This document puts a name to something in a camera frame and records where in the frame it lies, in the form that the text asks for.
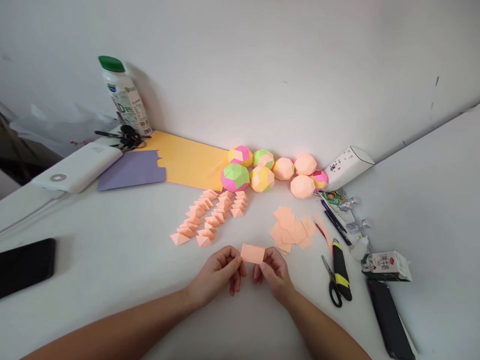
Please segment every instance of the white carton box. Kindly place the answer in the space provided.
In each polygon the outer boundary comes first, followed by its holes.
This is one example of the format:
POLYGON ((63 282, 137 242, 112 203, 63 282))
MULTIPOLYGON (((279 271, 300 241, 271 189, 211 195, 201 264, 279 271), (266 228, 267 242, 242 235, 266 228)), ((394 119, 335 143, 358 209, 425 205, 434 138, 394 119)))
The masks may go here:
POLYGON ((365 151, 350 146, 323 170, 328 176, 328 185, 323 191, 328 193, 338 190, 373 165, 374 161, 365 151))

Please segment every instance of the small glass bottle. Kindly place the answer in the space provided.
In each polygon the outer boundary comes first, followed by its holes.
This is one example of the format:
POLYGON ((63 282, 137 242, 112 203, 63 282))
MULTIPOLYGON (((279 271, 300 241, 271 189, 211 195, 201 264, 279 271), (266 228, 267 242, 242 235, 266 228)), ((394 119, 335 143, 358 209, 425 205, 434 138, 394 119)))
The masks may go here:
POLYGON ((351 197, 345 202, 342 202, 340 205, 338 205, 338 209, 347 212, 348 210, 352 210, 354 205, 359 205, 360 204, 360 199, 358 197, 351 197))
POLYGON ((350 234, 361 233, 365 229, 370 229, 372 227, 372 221, 363 219, 362 221, 349 222, 345 225, 346 230, 350 234))

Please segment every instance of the black phone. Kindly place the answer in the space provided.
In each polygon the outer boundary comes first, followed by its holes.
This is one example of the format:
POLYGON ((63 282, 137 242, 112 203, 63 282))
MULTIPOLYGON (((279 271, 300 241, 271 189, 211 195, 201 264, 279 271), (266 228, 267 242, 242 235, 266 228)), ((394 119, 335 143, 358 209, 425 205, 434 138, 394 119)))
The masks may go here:
POLYGON ((40 283, 54 274, 53 238, 0 252, 0 299, 40 283))
POLYGON ((392 359, 415 360, 390 288, 372 279, 367 279, 366 284, 388 355, 392 359))

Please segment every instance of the pink and green paper ball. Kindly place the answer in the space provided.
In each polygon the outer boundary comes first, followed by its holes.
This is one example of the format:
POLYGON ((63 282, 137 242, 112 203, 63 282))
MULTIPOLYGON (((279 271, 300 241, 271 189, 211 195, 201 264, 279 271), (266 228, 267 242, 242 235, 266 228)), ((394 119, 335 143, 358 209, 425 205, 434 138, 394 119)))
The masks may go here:
POLYGON ((257 166, 250 173, 250 187, 257 193, 267 193, 275 185, 274 173, 265 166, 257 166))
POLYGON ((249 171, 245 166, 231 163, 221 172, 221 184, 228 191, 242 191, 250 184, 249 171))
POLYGON ((268 150, 257 150, 253 153, 253 166, 264 166, 272 170, 275 160, 272 153, 268 150))
POLYGON ((313 183, 315 184, 315 191, 323 190, 324 187, 326 187, 329 183, 327 174, 322 170, 315 170, 309 176, 312 178, 313 183))
POLYGON ((227 158, 230 164, 240 164, 246 168, 252 165, 252 162, 254 161, 252 152, 248 147, 243 145, 232 147, 228 152, 227 158))

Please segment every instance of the bottle label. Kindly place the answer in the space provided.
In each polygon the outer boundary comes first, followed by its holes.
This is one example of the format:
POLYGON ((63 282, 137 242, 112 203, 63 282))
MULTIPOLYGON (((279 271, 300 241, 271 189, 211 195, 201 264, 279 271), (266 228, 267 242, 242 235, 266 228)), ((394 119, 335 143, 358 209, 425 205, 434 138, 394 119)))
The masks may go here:
POLYGON ((107 86, 112 92, 111 98, 113 102, 120 111, 121 116, 125 119, 127 125, 130 125, 141 135, 150 135, 153 131, 147 122, 147 113, 145 112, 144 104, 142 103, 142 99, 140 99, 137 88, 134 86, 120 89, 109 83, 107 86))

